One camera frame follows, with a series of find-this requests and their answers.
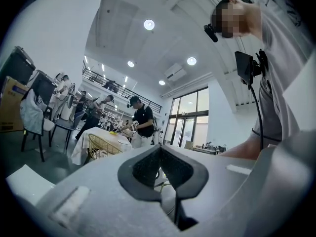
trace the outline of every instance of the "neck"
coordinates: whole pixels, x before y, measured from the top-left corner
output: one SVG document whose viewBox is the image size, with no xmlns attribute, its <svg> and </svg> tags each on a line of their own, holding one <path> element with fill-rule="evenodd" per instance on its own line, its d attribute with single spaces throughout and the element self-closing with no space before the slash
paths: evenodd
<svg viewBox="0 0 316 237">
<path fill-rule="evenodd" d="M 246 20 L 249 32 L 259 40 L 262 40 L 261 11 L 258 5 L 248 4 Z"/>
</svg>

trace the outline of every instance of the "black t-shirt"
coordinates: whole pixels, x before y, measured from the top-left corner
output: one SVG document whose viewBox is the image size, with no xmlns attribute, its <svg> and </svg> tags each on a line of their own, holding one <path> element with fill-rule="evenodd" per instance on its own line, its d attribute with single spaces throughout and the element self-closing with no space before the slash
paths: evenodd
<svg viewBox="0 0 316 237">
<path fill-rule="evenodd" d="M 146 123 L 149 119 L 154 120 L 153 111 L 149 106 L 146 106 L 144 109 L 144 106 L 137 111 L 135 111 L 133 121 L 137 120 L 139 124 Z M 138 129 L 137 132 L 140 136 L 143 137 L 151 137 L 154 133 L 154 126 L 150 125 L 141 129 Z"/>
<path fill-rule="evenodd" d="M 79 102 L 83 101 L 83 103 L 77 104 L 77 109 L 83 109 L 83 104 L 85 102 L 85 96 L 82 96 Z"/>
</svg>

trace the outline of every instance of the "railing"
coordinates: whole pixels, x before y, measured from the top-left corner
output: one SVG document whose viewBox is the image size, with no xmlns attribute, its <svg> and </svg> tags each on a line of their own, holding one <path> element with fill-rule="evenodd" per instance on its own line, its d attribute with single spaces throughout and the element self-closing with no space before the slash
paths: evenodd
<svg viewBox="0 0 316 237">
<path fill-rule="evenodd" d="M 94 82 L 102 87 L 104 87 L 107 82 L 110 82 L 110 80 L 104 78 L 103 76 L 101 76 L 101 75 L 99 75 L 91 70 L 86 69 L 85 67 L 84 67 L 84 70 L 82 72 L 82 77 L 86 78 L 89 81 Z M 108 90 L 111 90 L 112 92 L 114 92 L 114 93 L 116 93 L 116 94 L 118 94 L 118 95 L 120 95 L 128 100 L 133 96 L 138 96 L 139 99 L 145 105 L 149 106 L 153 110 L 153 112 L 160 113 L 160 111 L 161 111 L 162 106 L 160 106 L 159 104 L 156 104 L 156 103 L 150 101 L 149 99 L 142 97 L 141 95 L 138 95 L 129 89 L 124 88 L 123 86 L 121 86 L 120 84 L 118 84 L 116 82 L 112 83 L 108 87 Z"/>
</svg>

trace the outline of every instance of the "white tablecloth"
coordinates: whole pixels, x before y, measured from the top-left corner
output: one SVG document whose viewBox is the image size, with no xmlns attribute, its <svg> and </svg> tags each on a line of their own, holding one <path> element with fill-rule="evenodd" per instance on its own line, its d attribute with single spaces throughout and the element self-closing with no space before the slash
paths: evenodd
<svg viewBox="0 0 316 237">
<path fill-rule="evenodd" d="M 94 134 L 94 135 L 100 137 L 101 139 L 104 139 L 105 141 L 110 142 L 113 146 L 119 148 L 122 152 L 132 150 L 132 145 L 130 144 L 130 142 L 128 141 L 128 139 L 126 137 L 119 135 L 119 134 L 112 135 L 108 131 L 105 131 L 105 130 L 100 129 L 98 127 L 94 127 L 94 128 L 91 128 L 91 129 L 84 131 L 82 133 L 81 137 L 79 138 L 79 140 L 75 146 L 75 149 L 70 156 L 73 164 L 76 164 L 76 165 L 82 164 L 81 157 L 82 157 L 82 155 L 87 154 L 87 148 L 89 147 L 89 134 Z"/>
</svg>

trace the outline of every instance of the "gray floor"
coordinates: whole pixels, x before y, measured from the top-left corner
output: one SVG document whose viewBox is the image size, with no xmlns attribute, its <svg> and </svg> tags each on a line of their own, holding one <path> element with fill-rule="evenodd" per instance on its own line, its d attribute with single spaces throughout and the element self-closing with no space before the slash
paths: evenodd
<svg viewBox="0 0 316 237">
<path fill-rule="evenodd" d="M 78 128 L 81 128 L 83 125 L 84 123 L 81 121 Z M 73 131 L 71 134 L 67 150 L 69 154 L 73 151 L 77 143 L 77 140 L 75 140 L 77 133 L 78 130 Z M 66 130 L 57 127 L 52 140 L 52 147 L 50 148 L 48 144 L 48 132 L 44 132 L 41 141 L 46 152 L 44 152 L 45 162 L 41 162 L 40 153 L 35 151 L 36 148 L 39 148 L 38 137 L 32 140 L 33 135 L 30 134 L 27 137 L 25 151 L 21 152 L 22 131 L 0 133 L 1 162 L 4 166 L 5 176 L 9 176 L 26 164 L 37 174 L 53 184 L 57 184 L 65 179 L 82 167 L 72 164 L 68 159 L 65 143 L 66 135 Z"/>
</svg>

